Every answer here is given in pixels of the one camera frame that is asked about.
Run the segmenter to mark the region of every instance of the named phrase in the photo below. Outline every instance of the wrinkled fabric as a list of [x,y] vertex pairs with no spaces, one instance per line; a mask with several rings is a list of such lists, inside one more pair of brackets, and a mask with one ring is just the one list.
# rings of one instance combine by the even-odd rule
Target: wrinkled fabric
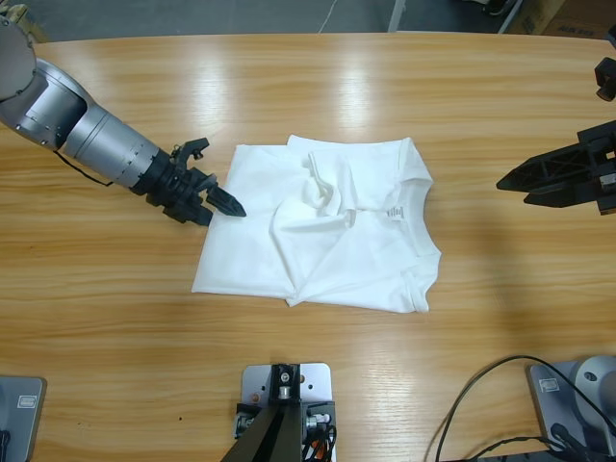
[[431,185],[408,138],[240,145],[225,189],[246,217],[215,213],[192,290],[425,312],[441,257]]

